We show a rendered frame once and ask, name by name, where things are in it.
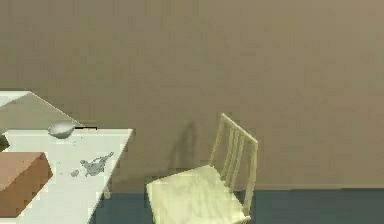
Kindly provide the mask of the pale yellow wooden chair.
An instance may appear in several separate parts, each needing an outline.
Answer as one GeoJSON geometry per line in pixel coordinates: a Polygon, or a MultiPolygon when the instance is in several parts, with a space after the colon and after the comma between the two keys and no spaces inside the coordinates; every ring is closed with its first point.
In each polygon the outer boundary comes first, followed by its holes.
{"type": "Polygon", "coordinates": [[[258,141],[220,115],[209,162],[146,185],[153,224],[247,224],[257,180],[258,141]],[[252,145],[243,201],[234,194],[244,145],[252,145]]]}

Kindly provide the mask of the white table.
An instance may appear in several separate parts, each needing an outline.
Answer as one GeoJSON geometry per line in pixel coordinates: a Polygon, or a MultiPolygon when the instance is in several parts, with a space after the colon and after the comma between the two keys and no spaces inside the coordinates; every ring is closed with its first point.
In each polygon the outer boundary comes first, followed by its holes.
{"type": "Polygon", "coordinates": [[[76,129],[67,139],[45,130],[9,130],[9,152],[44,152],[53,176],[16,218],[0,224],[88,224],[131,136],[130,129],[76,129]],[[113,152],[105,170],[85,177],[81,160],[113,152]]]}

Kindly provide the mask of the brown box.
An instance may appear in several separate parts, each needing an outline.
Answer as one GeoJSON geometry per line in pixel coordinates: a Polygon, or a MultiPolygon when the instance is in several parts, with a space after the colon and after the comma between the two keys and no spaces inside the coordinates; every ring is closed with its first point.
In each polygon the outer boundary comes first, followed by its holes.
{"type": "Polygon", "coordinates": [[[53,176],[44,152],[0,153],[0,218],[16,218],[53,176]]]}

